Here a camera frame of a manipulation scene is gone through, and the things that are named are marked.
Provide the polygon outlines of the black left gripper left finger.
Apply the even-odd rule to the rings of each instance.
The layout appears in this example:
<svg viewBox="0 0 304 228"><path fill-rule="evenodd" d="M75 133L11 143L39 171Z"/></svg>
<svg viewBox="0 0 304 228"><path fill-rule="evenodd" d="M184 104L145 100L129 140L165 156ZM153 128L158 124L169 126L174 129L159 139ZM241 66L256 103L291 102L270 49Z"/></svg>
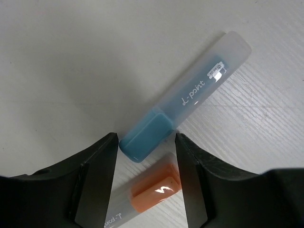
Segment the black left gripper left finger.
<svg viewBox="0 0 304 228"><path fill-rule="evenodd" d="M3 228L102 228L118 151L109 133L90 147L31 175L1 177Z"/></svg>

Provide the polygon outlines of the orange pastel highlighter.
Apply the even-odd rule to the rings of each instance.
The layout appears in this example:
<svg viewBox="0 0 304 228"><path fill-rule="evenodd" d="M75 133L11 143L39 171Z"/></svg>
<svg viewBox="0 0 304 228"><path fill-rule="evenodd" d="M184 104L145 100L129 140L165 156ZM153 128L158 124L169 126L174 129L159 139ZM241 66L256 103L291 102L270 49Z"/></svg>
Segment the orange pastel highlighter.
<svg viewBox="0 0 304 228"><path fill-rule="evenodd" d="M118 228L181 189L176 155L168 152L140 175L111 192L104 227Z"/></svg>

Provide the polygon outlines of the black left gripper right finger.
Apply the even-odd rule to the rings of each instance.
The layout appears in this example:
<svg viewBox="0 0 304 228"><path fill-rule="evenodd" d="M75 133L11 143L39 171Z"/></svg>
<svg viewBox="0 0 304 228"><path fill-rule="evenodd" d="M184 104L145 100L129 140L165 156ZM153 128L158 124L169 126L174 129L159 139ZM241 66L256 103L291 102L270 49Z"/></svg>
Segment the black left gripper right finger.
<svg viewBox="0 0 304 228"><path fill-rule="evenodd" d="M254 174L175 136L182 192L190 228L301 228L304 170Z"/></svg>

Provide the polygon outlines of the blue pastel highlighter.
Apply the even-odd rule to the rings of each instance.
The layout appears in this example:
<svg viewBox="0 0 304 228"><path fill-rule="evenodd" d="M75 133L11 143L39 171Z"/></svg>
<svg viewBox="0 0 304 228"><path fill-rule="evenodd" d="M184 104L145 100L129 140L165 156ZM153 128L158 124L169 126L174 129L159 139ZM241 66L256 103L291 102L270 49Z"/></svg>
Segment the blue pastel highlighter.
<svg viewBox="0 0 304 228"><path fill-rule="evenodd" d="M142 162L248 59L251 51L238 33L223 35L120 140L120 150L131 161Z"/></svg>

